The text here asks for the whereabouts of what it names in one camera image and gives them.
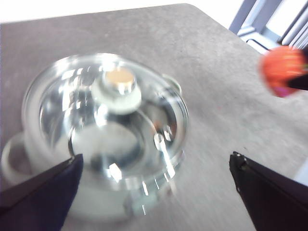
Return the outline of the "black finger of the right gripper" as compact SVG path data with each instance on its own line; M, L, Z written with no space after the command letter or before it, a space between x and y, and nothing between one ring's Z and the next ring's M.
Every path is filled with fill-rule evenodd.
M288 87L298 90L308 90L308 75L298 76L289 80Z

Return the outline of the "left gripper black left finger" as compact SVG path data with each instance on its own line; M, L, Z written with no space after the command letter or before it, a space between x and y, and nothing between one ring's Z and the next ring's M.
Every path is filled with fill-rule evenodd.
M78 154L0 193L2 231L59 231L83 171Z

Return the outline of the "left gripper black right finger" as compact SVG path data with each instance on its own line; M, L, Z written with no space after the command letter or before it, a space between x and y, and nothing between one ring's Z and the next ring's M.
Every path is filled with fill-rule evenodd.
M308 188L234 151L229 169L257 231L306 231Z

